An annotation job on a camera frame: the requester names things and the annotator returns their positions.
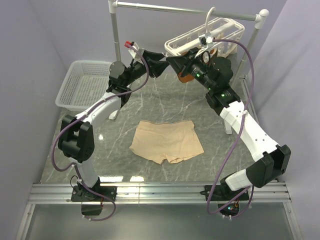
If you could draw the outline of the white clip drying hanger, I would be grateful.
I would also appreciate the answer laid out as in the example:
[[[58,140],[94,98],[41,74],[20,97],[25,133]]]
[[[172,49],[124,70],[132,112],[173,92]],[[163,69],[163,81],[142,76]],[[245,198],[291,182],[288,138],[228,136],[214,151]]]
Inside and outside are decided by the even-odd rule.
[[[165,56],[182,56],[190,49],[199,49],[198,55],[205,51],[211,55],[217,54],[219,57],[228,57],[238,51],[238,45],[232,42],[214,42],[215,40],[227,39],[240,41],[245,27],[231,18],[216,17],[211,19],[210,14],[214,13],[212,7],[205,19],[205,23],[175,38],[165,42]]]

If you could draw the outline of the beige underwear shorts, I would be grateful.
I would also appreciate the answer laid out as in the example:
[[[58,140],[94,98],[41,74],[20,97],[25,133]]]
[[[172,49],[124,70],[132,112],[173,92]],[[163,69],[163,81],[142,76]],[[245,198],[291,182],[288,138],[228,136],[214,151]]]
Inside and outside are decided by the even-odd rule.
[[[140,121],[129,149],[159,165],[164,160],[177,164],[204,153],[191,120],[175,123]]]

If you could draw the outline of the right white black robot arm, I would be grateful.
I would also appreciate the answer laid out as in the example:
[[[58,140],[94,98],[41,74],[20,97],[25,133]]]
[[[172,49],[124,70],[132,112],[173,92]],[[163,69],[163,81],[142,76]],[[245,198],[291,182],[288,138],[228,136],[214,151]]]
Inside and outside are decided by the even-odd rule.
[[[179,77],[191,76],[207,89],[208,105],[237,133],[237,139],[245,144],[254,160],[252,165],[222,178],[218,186],[205,193],[208,201],[229,201],[247,187],[262,188],[283,175],[291,150],[268,136],[231,88],[231,61],[220,56],[210,59],[208,52],[196,54],[193,48],[184,55],[167,57],[166,61]]]

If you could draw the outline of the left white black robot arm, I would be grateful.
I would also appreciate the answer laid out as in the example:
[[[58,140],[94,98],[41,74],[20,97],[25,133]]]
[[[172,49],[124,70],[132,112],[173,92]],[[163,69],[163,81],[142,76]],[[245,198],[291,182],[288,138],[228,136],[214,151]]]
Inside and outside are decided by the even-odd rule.
[[[142,76],[159,77],[169,65],[163,53],[130,49],[132,61],[125,66],[121,61],[113,62],[109,68],[106,92],[92,106],[76,116],[66,115],[61,123],[60,133],[54,140],[54,147],[70,159],[77,184],[73,189],[73,202],[114,202],[117,189],[101,186],[91,156],[95,150],[94,130],[113,112],[120,110],[133,93],[130,84]]]

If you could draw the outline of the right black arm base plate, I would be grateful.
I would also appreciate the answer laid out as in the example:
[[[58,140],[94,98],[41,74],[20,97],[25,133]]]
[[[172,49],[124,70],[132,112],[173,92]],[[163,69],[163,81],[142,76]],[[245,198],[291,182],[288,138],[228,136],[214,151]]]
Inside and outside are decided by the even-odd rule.
[[[210,190],[211,190],[212,186],[211,185],[205,185],[204,186],[204,190],[200,192],[201,195],[205,196],[205,200],[208,199],[209,194],[210,194]],[[233,197],[235,197],[236,195],[238,195],[242,190],[244,190],[244,188],[241,188],[239,190],[236,191],[232,191],[228,188],[228,186],[222,186],[222,185],[217,185],[213,191],[212,197],[211,197],[211,201],[229,201],[231,200]]]

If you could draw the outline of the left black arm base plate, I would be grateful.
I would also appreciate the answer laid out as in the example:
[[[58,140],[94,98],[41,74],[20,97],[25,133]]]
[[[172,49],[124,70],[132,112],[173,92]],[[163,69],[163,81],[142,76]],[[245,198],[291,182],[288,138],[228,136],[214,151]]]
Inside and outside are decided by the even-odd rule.
[[[116,186],[98,186],[94,189],[96,193],[104,195],[113,201],[116,199],[117,187]],[[73,192],[71,195],[72,202],[99,202],[103,198],[99,195],[93,194],[85,189],[82,185],[77,185],[73,187]]]

